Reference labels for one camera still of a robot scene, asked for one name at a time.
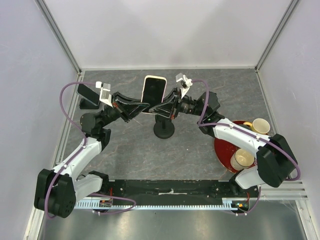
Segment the white backdrop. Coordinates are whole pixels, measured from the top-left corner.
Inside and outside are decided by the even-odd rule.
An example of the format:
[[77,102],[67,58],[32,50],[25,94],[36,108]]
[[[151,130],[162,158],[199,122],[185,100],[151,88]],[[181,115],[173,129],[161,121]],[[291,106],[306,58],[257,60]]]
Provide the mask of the white backdrop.
[[248,67],[290,0],[46,0],[81,68]]
[[261,69],[279,133],[287,138],[317,222],[320,191],[320,1],[302,0]]
[[[76,79],[36,2],[1,0],[1,239],[23,239],[37,176],[52,167],[65,119],[60,90]],[[70,99],[66,91],[66,106]]]

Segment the cup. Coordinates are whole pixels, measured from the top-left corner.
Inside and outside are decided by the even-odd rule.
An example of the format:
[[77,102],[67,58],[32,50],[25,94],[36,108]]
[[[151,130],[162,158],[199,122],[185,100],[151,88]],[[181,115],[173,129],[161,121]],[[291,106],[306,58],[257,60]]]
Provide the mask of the cup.
[[238,149],[230,159],[231,166],[237,171],[249,168],[254,161],[255,157],[242,148]]
[[252,123],[246,121],[243,124],[249,126],[253,132],[258,134],[267,134],[270,131],[270,124],[263,118],[257,118]]

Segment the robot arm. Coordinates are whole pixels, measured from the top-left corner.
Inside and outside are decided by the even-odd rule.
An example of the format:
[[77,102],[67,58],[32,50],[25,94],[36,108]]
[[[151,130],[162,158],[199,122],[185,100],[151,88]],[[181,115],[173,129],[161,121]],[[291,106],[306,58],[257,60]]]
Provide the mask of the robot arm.
[[[183,95],[182,93],[186,93],[190,87],[190,84],[185,84],[185,81],[189,80],[184,75],[177,76],[177,82],[182,82],[182,88],[174,88],[161,104],[152,107],[149,111],[168,119],[175,119],[179,112],[200,116],[204,108],[206,93],[197,100]],[[280,134],[271,137],[239,126],[220,115],[217,112],[219,107],[217,95],[210,91],[208,105],[202,120],[205,126],[201,125],[199,129],[206,135],[245,149],[257,159],[255,167],[244,169],[234,176],[235,183],[241,189],[248,189],[260,184],[268,184],[274,188],[279,187],[295,169],[295,166],[281,152],[270,147],[266,141],[280,147],[297,163],[286,139]]]
[[[191,79],[180,74],[176,80],[181,82],[182,88],[174,88],[162,103],[150,108],[149,111],[171,120],[176,118],[179,112],[200,116],[204,108],[206,93],[194,100],[186,95],[192,85]],[[110,94],[110,85],[108,84],[98,82],[96,87],[100,89],[99,99],[105,103],[104,109],[97,113],[82,115],[80,124],[81,130],[86,136],[86,145],[83,145],[82,142],[59,165],[51,170],[43,169],[39,173],[34,199],[34,206],[37,209],[44,210],[49,185],[62,167],[64,170],[57,177],[49,195],[49,213],[66,218],[82,198],[91,193],[107,194],[110,191],[107,174],[92,171],[81,180],[77,180],[77,177],[86,165],[108,145],[111,130],[104,129],[105,126],[119,118],[129,122],[150,105],[139,99],[126,97],[119,92]],[[217,112],[219,107],[217,95],[214,92],[209,92],[208,105],[202,122],[214,124],[214,126],[200,126],[200,130],[206,135],[226,140],[247,150],[257,159],[257,166],[242,170],[229,181],[233,186],[231,187],[233,188],[232,192],[237,195],[237,191],[243,192],[260,184],[278,187],[295,167],[283,154],[262,140],[277,145],[296,161],[285,138],[279,134],[273,137],[258,134],[236,125]],[[75,153],[81,148],[84,149],[75,157]],[[66,165],[71,158],[73,158],[72,162]]]
[[85,133],[84,141],[59,165],[53,169],[43,169],[37,178],[34,206],[45,209],[46,194],[55,175],[63,168],[57,177],[48,200],[48,212],[66,218],[74,209],[76,203],[95,192],[109,192],[109,177],[97,171],[77,180],[81,171],[88,163],[108,145],[111,136],[110,129],[104,129],[111,122],[122,118],[129,122],[132,118],[148,108],[149,103],[126,97],[119,92],[108,94],[107,86],[101,86],[100,101],[106,105],[98,113],[85,113],[81,116],[81,130]]

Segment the black smartphone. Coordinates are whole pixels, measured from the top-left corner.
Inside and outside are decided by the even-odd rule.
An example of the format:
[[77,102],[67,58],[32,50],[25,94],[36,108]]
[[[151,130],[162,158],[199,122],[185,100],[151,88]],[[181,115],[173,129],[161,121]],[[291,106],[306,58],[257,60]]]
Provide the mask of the black smartphone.
[[79,84],[77,92],[93,105],[98,106],[100,104],[99,94],[95,91],[92,91],[89,87],[85,86],[84,84]]
[[162,103],[166,86],[167,79],[165,77],[148,75],[144,78],[141,102],[150,104],[150,107],[143,110],[143,113],[153,114],[149,112],[149,109]]

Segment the red plate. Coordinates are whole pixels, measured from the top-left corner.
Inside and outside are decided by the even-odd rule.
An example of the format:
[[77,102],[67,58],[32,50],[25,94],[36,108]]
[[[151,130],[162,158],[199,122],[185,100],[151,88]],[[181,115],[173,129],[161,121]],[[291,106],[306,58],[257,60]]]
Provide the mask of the red plate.
[[[246,121],[233,121],[233,122],[239,125],[239,124],[245,123]],[[234,174],[237,173],[238,171],[231,166],[230,159],[233,156],[233,154],[239,149],[239,147],[233,145],[228,141],[217,139],[217,138],[213,140],[213,145],[214,145],[215,154],[218,157],[220,163],[230,172]]]

